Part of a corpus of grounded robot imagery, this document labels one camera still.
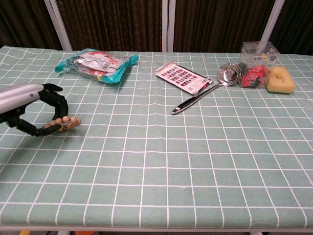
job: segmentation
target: card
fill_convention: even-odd
[[[182,66],[176,65],[172,61],[158,68],[155,73],[158,77],[192,95],[198,94],[213,83],[210,78],[203,77]]]

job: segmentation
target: brown curtain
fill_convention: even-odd
[[[43,0],[0,0],[0,47],[61,50]]]
[[[174,51],[240,52],[262,38],[274,0],[176,0]]]
[[[286,0],[269,40],[280,53],[313,55],[313,0]]]
[[[74,50],[161,51],[162,0],[57,0]]]

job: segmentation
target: sponge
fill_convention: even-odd
[[[275,66],[270,68],[267,73],[269,78],[266,89],[270,93],[290,94],[295,88],[295,83],[283,66]]]

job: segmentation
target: teal plastic bag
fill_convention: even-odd
[[[101,82],[117,83],[126,67],[137,60],[138,55],[124,56],[87,48],[60,62],[54,70],[76,72]]]

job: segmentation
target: metal spoon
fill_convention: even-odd
[[[216,77],[219,83],[215,85],[214,87],[211,87],[210,89],[206,90],[205,92],[202,92],[197,96],[191,97],[190,99],[186,100],[185,102],[177,106],[172,111],[172,115],[179,114],[180,112],[189,108],[191,105],[196,103],[199,99],[201,99],[208,93],[214,91],[218,87],[234,85],[240,80],[240,78],[241,78],[241,69],[237,64],[228,63],[228,64],[222,65]]]

